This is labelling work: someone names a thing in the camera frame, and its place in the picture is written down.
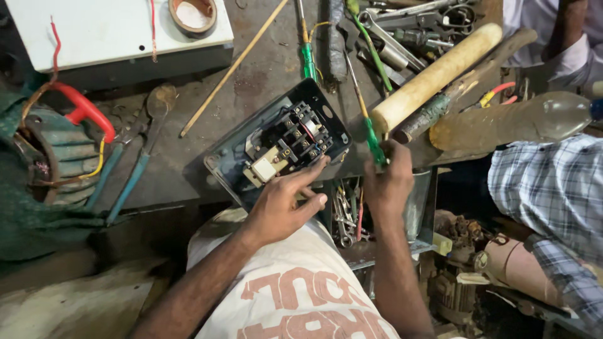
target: metal workbench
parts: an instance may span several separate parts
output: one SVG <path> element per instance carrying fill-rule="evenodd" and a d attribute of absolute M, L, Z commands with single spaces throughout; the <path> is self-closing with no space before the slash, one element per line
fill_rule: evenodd
<path fill-rule="evenodd" d="M 226 9 L 235 36 L 234 55 L 238 55 L 260 29 L 264 20 L 274 10 L 278 0 L 226 1 Z M 305 15 L 309 27 L 328 18 L 327 2 L 305 0 Z M 230 200 L 229 194 L 209 175 L 203 164 L 205 151 L 234 126 L 260 109 L 264 104 L 285 93 L 301 81 L 301 62 L 297 9 L 294 1 L 288 2 L 264 36 L 258 41 L 241 66 L 226 82 L 221 91 L 207 107 L 199 120 L 184 138 L 178 138 L 181 129 L 216 86 L 226 70 L 213 74 L 191 74 L 168 79 L 177 86 L 178 99 L 174 110 L 168 115 L 154 147 L 151 160 L 140 181 L 124 205 L 124 209 L 160 208 L 181 204 L 210 203 Z M 314 49 L 319 68 L 326 60 L 326 26 L 317 29 Z M 377 75 L 352 57 L 362 95 L 372 109 L 381 100 L 377 90 Z M 114 123 L 116 129 L 135 119 L 133 113 L 143 107 L 147 93 L 159 81 L 150 81 L 115 90 L 90 93 L 99 109 Z M 500 78 L 493 77 L 494 87 Z M 474 89 L 476 97 L 492 88 Z M 335 113 L 347 126 L 354 140 L 346 161 L 326 168 L 319 180 L 362 174 L 362 163 L 368 154 L 365 143 L 362 116 L 351 81 L 339 85 L 335 93 L 325 96 Z M 106 184 L 95 209 L 109 209 L 119 190 L 123 187 L 142 140 L 133 142 L 124 154 L 121 163 L 113 170 L 112 179 Z M 425 154 L 437 154 L 431 145 Z M 426 165 L 425 159 L 414 159 L 416 166 Z"/>

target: plaid shirt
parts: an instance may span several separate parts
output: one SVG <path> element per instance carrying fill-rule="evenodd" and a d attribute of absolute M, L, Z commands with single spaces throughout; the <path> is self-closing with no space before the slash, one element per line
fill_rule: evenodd
<path fill-rule="evenodd" d="M 531 245 L 538 263 L 563 300 L 603 334 L 603 288 L 563 250 L 603 267 L 603 139 L 509 144 L 494 152 L 488 189 L 503 214 L 544 238 Z"/>

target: checkered sleeve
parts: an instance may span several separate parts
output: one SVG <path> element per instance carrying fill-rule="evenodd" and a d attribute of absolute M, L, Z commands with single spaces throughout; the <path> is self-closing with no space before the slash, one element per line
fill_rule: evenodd
<path fill-rule="evenodd" d="M 597 337 L 603 335 L 603 288 L 596 276 L 550 240 L 533 245 L 532 253 L 558 291 Z"/>

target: pliers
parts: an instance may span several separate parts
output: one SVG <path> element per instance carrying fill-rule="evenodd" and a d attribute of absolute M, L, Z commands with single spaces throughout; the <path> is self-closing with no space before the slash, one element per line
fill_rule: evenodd
<path fill-rule="evenodd" d="M 128 199 L 132 189 L 134 189 L 136 183 L 142 176 L 142 173 L 145 171 L 149 158 L 151 157 L 151 151 L 159 136 L 159 130 L 163 127 L 168 112 L 174 108 L 176 97 L 176 88 L 172 84 L 163 84 L 153 89 L 147 98 L 147 114 L 141 112 L 130 130 L 123 133 L 123 135 L 118 138 L 113 153 L 109 159 L 107 159 L 103 171 L 101 172 L 101 177 L 96 185 L 96 190 L 94 190 L 94 193 L 86 202 L 86 207 L 88 209 L 92 208 L 98 197 L 101 195 L 103 186 L 107 182 L 111 170 L 119 163 L 124 149 L 139 135 L 142 135 L 145 141 L 140 149 L 138 160 L 136 161 L 136 165 L 134 166 L 128 181 L 119 193 L 119 197 L 109 212 L 107 225 L 111 225 L 115 221 L 115 218 L 119 214 L 119 211 L 121 211 L 126 199 Z"/>

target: green cloth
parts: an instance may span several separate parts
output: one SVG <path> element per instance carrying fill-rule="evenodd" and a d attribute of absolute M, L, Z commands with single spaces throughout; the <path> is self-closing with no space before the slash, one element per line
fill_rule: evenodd
<path fill-rule="evenodd" d="M 48 255 L 104 228 L 104 220 L 84 207 L 47 206 L 33 199 L 27 165 L 13 146 L 24 101 L 0 92 L 0 274 L 11 263 Z"/>

